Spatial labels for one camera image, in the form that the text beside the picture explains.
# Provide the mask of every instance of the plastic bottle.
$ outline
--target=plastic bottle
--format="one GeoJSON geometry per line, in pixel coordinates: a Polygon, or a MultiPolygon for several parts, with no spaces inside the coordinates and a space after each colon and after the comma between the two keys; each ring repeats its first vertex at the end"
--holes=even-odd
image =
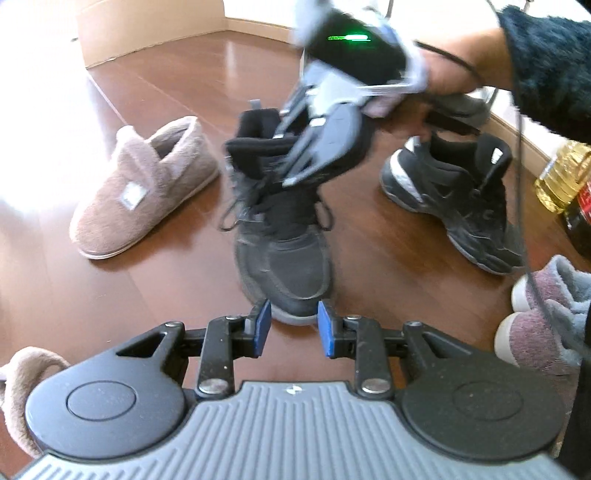
{"type": "Polygon", "coordinates": [[[584,257],[591,258],[591,180],[562,214],[570,242],[584,257]]]}
{"type": "Polygon", "coordinates": [[[569,140],[535,181],[535,193],[549,211],[561,213],[591,174],[591,147],[569,140]]]}

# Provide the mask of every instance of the black high-top sneaker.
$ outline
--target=black high-top sneaker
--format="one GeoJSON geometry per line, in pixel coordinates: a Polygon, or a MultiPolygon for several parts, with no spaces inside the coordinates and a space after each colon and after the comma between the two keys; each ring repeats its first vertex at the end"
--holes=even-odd
{"type": "Polygon", "coordinates": [[[236,264],[250,301],[269,299],[277,320],[310,325],[316,323],[318,302],[328,298],[333,287],[323,235],[332,228],[332,214],[315,187],[285,189],[273,181],[296,141],[293,136],[273,138],[279,122],[275,109],[244,112],[236,138],[226,143],[236,197],[236,264]],[[329,217],[326,228],[319,224],[319,202],[329,217]]]}
{"type": "Polygon", "coordinates": [[[447,236],[483,270],[506,275],[522,266],[519,240],[507,221],[503,175],[509,146],[492,135],[476,142],[410,139],[380,175],[386,195],[410,212],[440,218],[447,236]]]}

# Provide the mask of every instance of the yellow oil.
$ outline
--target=yellow oil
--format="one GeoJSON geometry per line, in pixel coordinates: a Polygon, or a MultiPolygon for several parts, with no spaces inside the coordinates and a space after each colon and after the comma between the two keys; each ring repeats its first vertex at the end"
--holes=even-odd
{"type": "Polygon", "coordinates": [[[535,181],[535,194],[549,211],[561,213],[591,174],[591,147],[569,140],[535,181]]]}

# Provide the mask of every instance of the brown laminate floor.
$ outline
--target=brown laminate floor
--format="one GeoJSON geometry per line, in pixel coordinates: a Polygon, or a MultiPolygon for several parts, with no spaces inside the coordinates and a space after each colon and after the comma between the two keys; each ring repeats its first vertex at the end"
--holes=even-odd
{"type": "MultiPolygon", "coordinates": [[[[188,328],[246,313],[232,233],[216,229],[231,195],[220,177],[128,252],[89,261],[68,227],[81,193],[97,178],[124,124],[149,135],[197,115],[220,158],[248,100],[280,106],[298,54],[238,33],[187,38],[109,61],[86,72],[76,43],[51,55],[13,55],[0,80],[0,364],[27,345],[79,362],[169,319],[188,328]]],[[[362,166],[323,186],[336,226],[336,305],[383,326],[417,319],[483,349],[509,313],[514,278],[465,260],[433,218],[408,213],[381,193],[378,173],[404,139],[379,134],[362,166]]],[[[512,173],[506,180],[511,188],[512,173]]],[[[558,220],[525,194],[533,266],[558,252],[579,268],[558,220]]],[[[509,191],[509,205],[513,205],[509,191]]],[[[194,381],[195,365],[187,376],[194,381]]],[[[258,360],[236,362],[237,382],[352,377],[352,363],[323,357],[316,331],[274,323],[258,360]]],[[[0,471],[28,458],[0,427],[0,471]]]]}

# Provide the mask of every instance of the hand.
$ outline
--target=hand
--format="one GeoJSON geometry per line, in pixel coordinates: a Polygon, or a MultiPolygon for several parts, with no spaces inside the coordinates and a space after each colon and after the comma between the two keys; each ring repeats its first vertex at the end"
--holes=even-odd
{"type": "MultiPolygon", "coordinates": [[[[487,85],[502,89],[511,88],[511,59],[505,34],[500,28],[436,42],[434,46],[466,60],[476,68],[487,85]]],[[[469,93],[482,86],[478,84],[474,75],[461,65],[434,52],[421,52],[427,64],[428,93],[469,93]]],[[[420,95],[409,95],[391,116],[382,121],[381,128],[403,141],[416,135],[426,140],[431,134],[430,127],[425,124],[430,109],[431,105],[420,95]]]]}

